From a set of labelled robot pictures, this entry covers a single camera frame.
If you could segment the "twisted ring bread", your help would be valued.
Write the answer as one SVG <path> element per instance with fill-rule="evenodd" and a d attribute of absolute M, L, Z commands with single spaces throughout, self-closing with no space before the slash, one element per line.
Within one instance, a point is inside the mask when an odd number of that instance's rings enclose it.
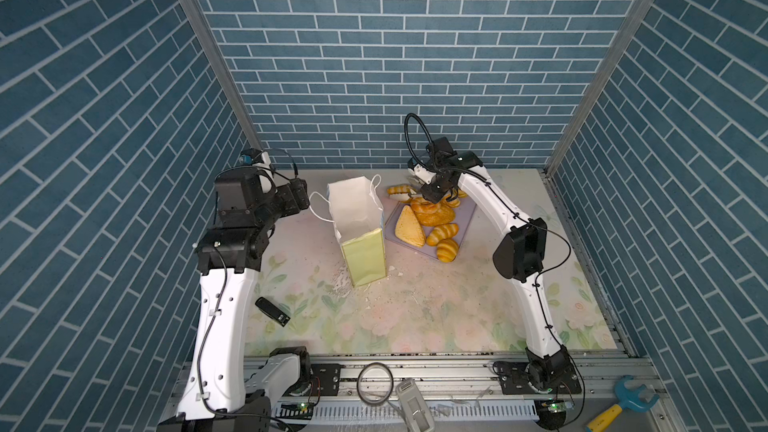
<path fill-rule="evenodd" d="M 417 214 L 433 214 L 440 208 L 438 203 L 431 203 L 423 197 L 412 198 L 410 206 Z"/>

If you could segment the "striped bread roll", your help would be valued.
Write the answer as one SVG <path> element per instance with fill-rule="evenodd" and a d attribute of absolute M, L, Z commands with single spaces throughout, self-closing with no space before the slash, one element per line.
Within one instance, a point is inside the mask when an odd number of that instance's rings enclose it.
<path fill-rule="evenodd" d="M 411 197 L 415 193 L 415 191 L 410 185 L 399 184 L 399 185 L 388 187 L 387 193 L 390 196 L 397 195 L 397 196 Z"/>

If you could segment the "white metal tongs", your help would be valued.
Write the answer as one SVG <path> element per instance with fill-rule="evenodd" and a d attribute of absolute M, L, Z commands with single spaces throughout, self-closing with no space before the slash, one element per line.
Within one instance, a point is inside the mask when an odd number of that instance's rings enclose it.
<path fill-rule="evenodd" d="M 410 184 L 398 184 L 387 188 L 387 194 L 390 199 L 410 203 L 413 199 L 421 198 L 421 193 Z"/>

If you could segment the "paper bag with floral sides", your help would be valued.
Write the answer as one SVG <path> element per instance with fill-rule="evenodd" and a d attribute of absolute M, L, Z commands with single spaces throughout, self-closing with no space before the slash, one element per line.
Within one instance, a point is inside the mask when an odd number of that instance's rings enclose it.
<path fill-rule="evenodd" d="M 330 217 L 312 214 L 334 227 L 350 280 L 354 287 L 367 285 L 387 276 L 384 245 L 384 207 L 377 195 L 380 174 L 329 183 L 325 195 L 313 191 L 309 199 L 319 198 L 328 205 Z"/>

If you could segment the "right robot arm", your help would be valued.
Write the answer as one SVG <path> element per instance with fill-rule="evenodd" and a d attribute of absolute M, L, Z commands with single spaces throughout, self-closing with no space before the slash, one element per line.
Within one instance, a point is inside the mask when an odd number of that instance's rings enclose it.
<path fill-rule="evenodd" d="M 551 231 L 543 219 L 532 218 L 506 196 L 474 153 L 456 152 L 445 137 L 430 139 L 426 151 L 427 161 L 413 156 L 408 164 L 422 182 L 422 197 L 437 203 L 462 191 L 497 229 L 500 241 L 492 262 L 513 287 L 523 314 L 529 383 L 541 393 L 555 391 L 576 369 L 555 328 L 542 281 Z"/>

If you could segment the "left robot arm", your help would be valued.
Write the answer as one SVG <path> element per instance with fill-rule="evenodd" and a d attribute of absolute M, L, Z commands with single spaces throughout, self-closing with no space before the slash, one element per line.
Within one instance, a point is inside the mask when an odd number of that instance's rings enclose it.
<path fill-rule="evenodd" d="M 309 207 L 298 175 L 278 185 L 277 172 L 231 168 L 214 181 L 217 217 L 196 246 L 200 313 L 193 362 L 174 416 L 161 431 L 288 431 L 272 414 L 275 401 L 310 379 L 305 347 L 274 351 L 245 377 L 247 318 L 262 259 L 277 221 Z"/>

